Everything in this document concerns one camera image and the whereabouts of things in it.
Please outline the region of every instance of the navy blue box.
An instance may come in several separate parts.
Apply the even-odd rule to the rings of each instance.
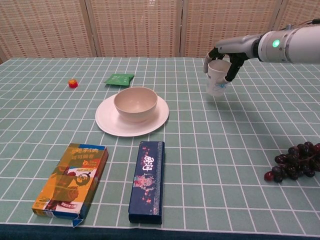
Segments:
[[[129,203],[131,223],[162,224],[165,143],[142,141]]]

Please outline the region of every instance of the table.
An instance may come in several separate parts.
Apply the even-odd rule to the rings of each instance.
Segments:
[[[320,142],[320,66],[249,60],[219,98],[206,93],[202,67],[201,58],[188,57],[13,58],[0,65],[1,233],[68,226],[62,232],[88,237],[156,229],[166,230],[156,231],[162,237],[319,238],[320,173],[281,184],[264,181],[264,173],[289,147]],[[170,108],[168,121],[139,137],[102,132],[96,109],[122,89],[104,84],[113,73],[134,73],[131,86],[155,90]],[[166,145],[161,226],[128,221],[142,140]],[[69,143],[104,145],[110,153],[76,229],[31,211]]]

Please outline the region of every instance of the orange snack box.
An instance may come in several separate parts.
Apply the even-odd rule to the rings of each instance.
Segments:
[[[39,216],[72,219],[73,227],[86,217],[108,159],[105,146],[71,143],[36,198]]]

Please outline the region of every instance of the grapes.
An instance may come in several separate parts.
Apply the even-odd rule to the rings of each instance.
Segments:
[[[277,165],[264,174],[265,181],[281,183],[286,178],[295,181],[304,175],[312,178],[315,172],[320,172],[320,143],[306,141],[292,146],[287,154],[275,156],[274,161]]]

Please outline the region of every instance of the white plate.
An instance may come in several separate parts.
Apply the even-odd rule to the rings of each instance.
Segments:
[[[95,112],[96,124],[108,134],[119,137],[141,136],[160,128],[168,119],[168,104],[158,96],[154,114],[149,119],[142,122],[125,121],[114,105],[115,96],[116,94],[104,100]]]

